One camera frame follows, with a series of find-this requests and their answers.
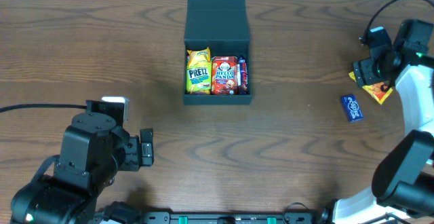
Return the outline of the black gift box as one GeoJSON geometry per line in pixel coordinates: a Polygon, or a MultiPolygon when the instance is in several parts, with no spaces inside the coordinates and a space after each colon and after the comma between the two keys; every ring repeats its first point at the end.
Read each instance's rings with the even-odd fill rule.
{"type": "Polygon", "coordinates": [[[188,0],[184,49],[244,57],[250,76],[250,26],[245,0],[188,0]]]}

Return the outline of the Dairy Milk chocolate bar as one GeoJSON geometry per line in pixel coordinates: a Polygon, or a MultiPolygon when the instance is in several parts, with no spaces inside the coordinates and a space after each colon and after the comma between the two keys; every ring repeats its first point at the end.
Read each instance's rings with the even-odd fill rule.
{"type": "Polygon", "coordinates": [[[243,56],[239,57],[237,70],[238,93],[240,95],[246,95],[248,93],[248,67],[243,56]]]}

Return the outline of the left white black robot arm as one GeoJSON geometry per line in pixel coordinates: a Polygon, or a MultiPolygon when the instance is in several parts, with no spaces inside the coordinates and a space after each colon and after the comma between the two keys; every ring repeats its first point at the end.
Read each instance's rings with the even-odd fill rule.
{"type": "Polygon", "coordinates": [[[47,158],[13,197],[10,221],[88,223],[118,172],[137,172],[153,162],[153,129],[131,136],[109,115],[80,113],[65,130],[60,153],[47,158]]]}

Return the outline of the blue Eclipse mint box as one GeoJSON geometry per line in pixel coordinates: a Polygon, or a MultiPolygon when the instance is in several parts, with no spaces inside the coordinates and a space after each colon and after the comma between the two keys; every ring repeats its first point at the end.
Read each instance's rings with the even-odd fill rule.
{"type": "Polygon", "coordinates": [[[364,118],[359,103],[353,94],[342,96],[340,102],[350,123],[360,121],[364,118]]]}

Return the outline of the yellow orange snack packet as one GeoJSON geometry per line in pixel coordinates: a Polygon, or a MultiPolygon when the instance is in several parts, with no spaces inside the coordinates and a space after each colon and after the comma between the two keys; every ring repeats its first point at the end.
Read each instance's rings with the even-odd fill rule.
{"type": "Polygon", "coordinates": [[[384,82],[362,86],[362,88],[380,105],[382,105],[393,92],[392,88],[386,92],[381,90],[381,88],[385,88],[384,82]]]}

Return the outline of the green Pretz box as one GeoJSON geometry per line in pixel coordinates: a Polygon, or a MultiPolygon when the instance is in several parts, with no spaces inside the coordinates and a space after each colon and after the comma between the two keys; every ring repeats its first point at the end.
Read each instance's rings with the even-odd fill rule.
{"type": "Polygon", "coordinates": [[[186,66],[186,93],[187,94],[211,94],[211,70],[210,62],[190,62],[186,66]]]}

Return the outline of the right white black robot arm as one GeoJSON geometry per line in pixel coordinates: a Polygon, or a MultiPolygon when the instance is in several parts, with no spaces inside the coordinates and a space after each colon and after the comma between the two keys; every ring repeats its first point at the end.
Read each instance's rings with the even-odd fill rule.
{"type": "Polygon", "coordinates": [[[386,82],[399,94],[405,136],[378,165],[372,184],[356,195],[333,202],[320,223],[384,223],[433,216],[433,57],[428,43],[433,25],[409,19],[395,40],[382,27],[370,29],[364,42],[370,56],[354,62],[359,87],[386,82]]]}

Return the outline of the red Hello Panda box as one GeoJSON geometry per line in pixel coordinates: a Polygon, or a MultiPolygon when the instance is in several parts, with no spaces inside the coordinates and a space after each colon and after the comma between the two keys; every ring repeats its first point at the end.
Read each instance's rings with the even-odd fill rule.
{"type": "Polygon", "coordinates": [[[213,95],[236,95],[238,90],[236,56],[215,56],[212,58],[213,95]]]}

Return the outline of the small yellow snack packet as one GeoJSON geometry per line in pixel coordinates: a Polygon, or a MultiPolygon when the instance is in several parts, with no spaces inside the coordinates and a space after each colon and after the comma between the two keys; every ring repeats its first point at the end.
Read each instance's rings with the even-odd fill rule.
{"type": "Polygon", "coordinates": [[[187,50],[187,68],[210,68],[211,66],[211,50],[206,48],[204,50],[187,50]]]}

